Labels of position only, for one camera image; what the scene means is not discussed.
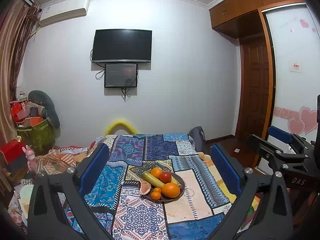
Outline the peeled pomelo segment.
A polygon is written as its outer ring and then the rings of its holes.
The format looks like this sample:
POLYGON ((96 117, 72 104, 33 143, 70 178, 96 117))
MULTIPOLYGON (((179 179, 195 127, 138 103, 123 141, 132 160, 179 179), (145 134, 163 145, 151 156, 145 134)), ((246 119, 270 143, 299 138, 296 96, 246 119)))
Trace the peeled pomelo segment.
POLYGON ((140 189, 139 189, 140 194, 143 196, 147 195, 152 189, 151 184, 145 181, 144 179, 140 179, 139 182, 140 182, 140 189))

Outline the large orange front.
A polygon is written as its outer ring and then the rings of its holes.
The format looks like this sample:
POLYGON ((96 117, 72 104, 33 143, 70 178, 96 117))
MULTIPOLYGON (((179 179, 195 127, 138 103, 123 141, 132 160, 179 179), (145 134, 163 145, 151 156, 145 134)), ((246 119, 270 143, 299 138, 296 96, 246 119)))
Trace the large orange front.
POLYGON ((180 187, 174 183, 166 183, 162 187, 162 194, 167 198, 176 198, 180 195, 180 187))

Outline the large orange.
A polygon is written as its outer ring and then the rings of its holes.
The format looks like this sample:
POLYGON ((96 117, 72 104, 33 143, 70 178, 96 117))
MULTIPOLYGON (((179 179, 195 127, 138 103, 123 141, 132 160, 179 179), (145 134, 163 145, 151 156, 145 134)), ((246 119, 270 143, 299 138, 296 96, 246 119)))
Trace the large orange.
POLYGON ((162 174, 162 170, 159 167, 154 167, 151 171, 150 174, 154 176, 155 178, 159 179, 160 175, 162 174))
POLYGON ((167 198, 176 198, 180 195, 180 187, 174 183, 166 183, 162 187, 162 194, 167 198))

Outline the short yellow sugarcane piece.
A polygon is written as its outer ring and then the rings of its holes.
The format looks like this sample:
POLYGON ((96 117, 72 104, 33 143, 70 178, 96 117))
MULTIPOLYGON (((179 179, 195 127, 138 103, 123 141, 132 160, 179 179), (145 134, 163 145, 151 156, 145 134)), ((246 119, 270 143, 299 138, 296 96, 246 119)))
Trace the short yellow sugarcane piece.
POLYGON ((149 182, 154 187, 159 187, 162 189, 163 186, 165 185, 162 181, 160 181, 155 176, 151 175, 148 171, 143 172, 141 174, 141 178, 149 182))

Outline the small tangerine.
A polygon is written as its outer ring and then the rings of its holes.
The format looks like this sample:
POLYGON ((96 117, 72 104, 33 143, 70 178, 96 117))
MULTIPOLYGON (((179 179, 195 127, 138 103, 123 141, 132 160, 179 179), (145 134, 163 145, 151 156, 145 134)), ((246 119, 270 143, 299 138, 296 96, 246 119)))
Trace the small tangerine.
POLYGON ((159 191, 152 191, 150 197, 153 200, 160 200, 162 198, 162 194, 159 191))
POLYGON ((156 187, 156 188, 153 189, 153 191, 161 193, 162 189, 160 187, 156 187))

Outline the red tomato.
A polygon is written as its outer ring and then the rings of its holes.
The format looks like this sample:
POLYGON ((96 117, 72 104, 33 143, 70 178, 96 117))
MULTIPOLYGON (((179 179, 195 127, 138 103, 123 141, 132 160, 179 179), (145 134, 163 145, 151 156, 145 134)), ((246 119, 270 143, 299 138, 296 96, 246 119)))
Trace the red tomato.
POLYGON ((165 184, 171 182, 171 173, 163 171, 159 175, 159 180, 162 181, 165 184))

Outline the long yellow sugarcane piece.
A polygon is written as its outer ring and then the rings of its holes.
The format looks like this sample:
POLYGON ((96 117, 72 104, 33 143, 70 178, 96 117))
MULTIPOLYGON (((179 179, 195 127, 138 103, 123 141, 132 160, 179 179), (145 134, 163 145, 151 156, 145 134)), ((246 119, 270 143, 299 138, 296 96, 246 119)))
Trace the long yellow sugarcane piece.
POLYGON ((176 184, 178 186, 181 186, 180 182, 174 176, 171 176, 171 181, 170 182, 174 183, 174 184, 176 184))

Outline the pink rabbit toy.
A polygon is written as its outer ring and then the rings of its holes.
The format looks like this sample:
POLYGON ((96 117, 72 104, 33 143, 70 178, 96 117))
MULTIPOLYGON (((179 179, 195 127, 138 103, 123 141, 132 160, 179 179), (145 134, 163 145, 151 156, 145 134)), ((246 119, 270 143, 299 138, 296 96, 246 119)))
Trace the pink rabbit toy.
POLYGON ((38 159, 35 155, 35 152, 28 145, 22 147, 23 152, 25 153, 25 157, 27 159, 27 166, 30 172, 36 172, 38 166, 38 159))

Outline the brown wooden door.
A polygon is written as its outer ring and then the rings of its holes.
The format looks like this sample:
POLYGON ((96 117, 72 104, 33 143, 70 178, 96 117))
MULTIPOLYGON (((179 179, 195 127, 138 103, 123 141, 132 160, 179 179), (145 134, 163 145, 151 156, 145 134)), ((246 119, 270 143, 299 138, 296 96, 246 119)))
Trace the brown wooden door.
POLYGON ((263 135, 267 114, 269 68, 266 40, 255 35, 240 40, 241 94, 236 138, 263 135))

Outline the red gift box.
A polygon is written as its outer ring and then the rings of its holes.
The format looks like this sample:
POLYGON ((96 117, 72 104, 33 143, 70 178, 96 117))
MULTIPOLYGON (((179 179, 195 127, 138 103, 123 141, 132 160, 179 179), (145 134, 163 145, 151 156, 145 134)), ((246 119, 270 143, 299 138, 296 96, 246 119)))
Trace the red gift box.
POLYGON ((1 157, 8 172, 16 173, 27 165, 27 159, 22 147, 25 147, 24 141, 17 141, 16 139, 1 146, 1 157))

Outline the grey backpack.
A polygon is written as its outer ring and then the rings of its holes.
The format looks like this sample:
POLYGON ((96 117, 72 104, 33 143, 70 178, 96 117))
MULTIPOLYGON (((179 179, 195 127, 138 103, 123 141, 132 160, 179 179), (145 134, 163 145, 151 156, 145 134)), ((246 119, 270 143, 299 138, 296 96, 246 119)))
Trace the grey backpack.
POLYGON ((206 139, 202 127, 194 127, 188 135, 193 139, 195 150, 204 153, 206 151, 206 139))

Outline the white wardrobe sliding door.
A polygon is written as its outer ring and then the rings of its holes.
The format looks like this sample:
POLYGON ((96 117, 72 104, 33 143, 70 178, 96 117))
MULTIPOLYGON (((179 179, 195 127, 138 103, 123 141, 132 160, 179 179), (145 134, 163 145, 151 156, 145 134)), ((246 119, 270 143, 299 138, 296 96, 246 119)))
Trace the white wardrobe sliding door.
POLYGON ((319 22, 305 3, 263 10, 272 45, 274 104, 271 125, 304 137, 317 135, 319 22))

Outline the brown striped curtain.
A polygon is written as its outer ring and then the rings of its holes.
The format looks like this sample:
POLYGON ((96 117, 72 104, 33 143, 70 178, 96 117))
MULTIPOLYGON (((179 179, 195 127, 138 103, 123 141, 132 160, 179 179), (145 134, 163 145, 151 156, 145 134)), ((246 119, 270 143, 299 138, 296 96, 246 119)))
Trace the brown striped curtain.
POLYGON ((14 0, 1 15, 1 145, 16 137, 10 102, 16 99, 18 75, 39 10, 37 2, 14 0))

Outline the small black wall monitor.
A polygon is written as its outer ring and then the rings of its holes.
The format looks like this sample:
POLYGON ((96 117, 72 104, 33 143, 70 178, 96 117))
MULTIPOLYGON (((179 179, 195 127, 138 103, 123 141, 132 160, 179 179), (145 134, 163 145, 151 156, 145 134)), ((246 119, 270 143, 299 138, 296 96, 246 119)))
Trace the small black wall monitor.
POLYGON ((105 88, 137 87, 138 66, 135 63, 113 63, 105 65, 105 88))

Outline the large black wall television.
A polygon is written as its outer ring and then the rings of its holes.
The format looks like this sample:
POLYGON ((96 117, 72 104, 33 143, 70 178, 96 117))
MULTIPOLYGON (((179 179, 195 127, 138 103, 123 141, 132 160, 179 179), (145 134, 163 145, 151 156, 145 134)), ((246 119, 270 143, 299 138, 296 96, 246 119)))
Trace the large black wall television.
POLYGON ((152 31, 100 29, 95 31, 92 62, 150 62, 152 31))

